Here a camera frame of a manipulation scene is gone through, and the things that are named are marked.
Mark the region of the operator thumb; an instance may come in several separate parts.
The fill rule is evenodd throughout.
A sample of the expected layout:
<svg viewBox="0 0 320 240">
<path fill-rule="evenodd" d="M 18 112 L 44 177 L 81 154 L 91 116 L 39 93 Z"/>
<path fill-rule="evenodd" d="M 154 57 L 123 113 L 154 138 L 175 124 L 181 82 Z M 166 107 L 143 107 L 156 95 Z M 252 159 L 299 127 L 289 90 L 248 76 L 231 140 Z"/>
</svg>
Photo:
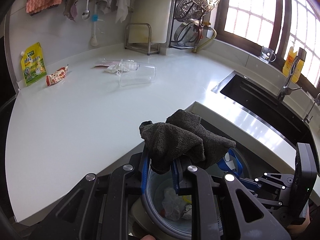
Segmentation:
<svg viewBox="0 0 320 240">
<path fill-rule="evenodd" d="M 153 237 L 151 235 L 146 235 L 141 240 L 156 240 L 156 239 L 155 239 L 155 237 Z"/>
</svg>

